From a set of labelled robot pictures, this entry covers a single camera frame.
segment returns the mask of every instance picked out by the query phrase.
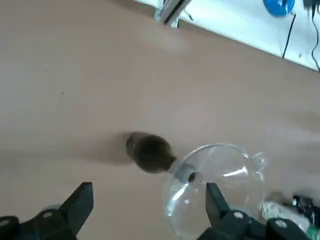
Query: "blue object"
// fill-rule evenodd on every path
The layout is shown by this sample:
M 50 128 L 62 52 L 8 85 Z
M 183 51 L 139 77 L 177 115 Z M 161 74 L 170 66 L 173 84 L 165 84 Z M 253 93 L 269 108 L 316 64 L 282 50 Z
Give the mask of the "blue object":
M 274 17 L 285 17 L 291 13 L 295 0 L 263 0 L 265 8 Z

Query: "metal bracket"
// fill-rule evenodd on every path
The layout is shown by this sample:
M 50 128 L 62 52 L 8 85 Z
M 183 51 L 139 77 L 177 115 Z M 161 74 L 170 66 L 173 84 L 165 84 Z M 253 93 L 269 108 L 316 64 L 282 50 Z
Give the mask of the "metal bracket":
M 186 8 L 191 0 L 164 0 L 162 9 L 156 9 L 154 19 L 160 23 L 178 27 L 180 13 Z

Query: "black cable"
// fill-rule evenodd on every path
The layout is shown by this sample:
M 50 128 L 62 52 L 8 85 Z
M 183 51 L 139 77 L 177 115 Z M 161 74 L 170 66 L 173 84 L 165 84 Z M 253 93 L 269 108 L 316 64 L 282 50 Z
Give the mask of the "black cable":
M 282 54 L 282 58 L 283 59 L 285 58 L 285 55 L 286 55 L 286 51 L 287 51 L 287 47 L 288 47 L 288 44 L 289 44 L 290 35 L 291 35 L 292 27 L 294 26 L 295 19 L 296 19 L 296 14 L 293 15 L 293 19 L 292 19 L 291 26 L 290 26 L 290 29 L 289 29 L 288 37 L 286 38 L 286 44 L 285 44 L 285 48 L 284 48 L 284 51 L 283 51 L 283 54 Z
M 311 56 L 312 56 L 313 61 L 315 62 L 316 67 L 318 68 L 318 71 L 320 72 L 319 64 L 318 64 L 318 62 L 317 62 L 317 60 L 316 60 L 316 58 L 314 56 L 314 52 L 315 52 L 315 50 L 316 50 L 316 48 L 318 47 L 318 44 L 319 44 L 319 30 L 317 28 L 317 25 L 315 23 L 314 18 L 312 18 L 312 23 L 313 23 L 313 26 L 314 26 L 315 31 L 316 31 L 316 44 L 315 44 L 315 46 L 314 46 L 314 48 L 313 48 L 313 50 L 311 52 Z

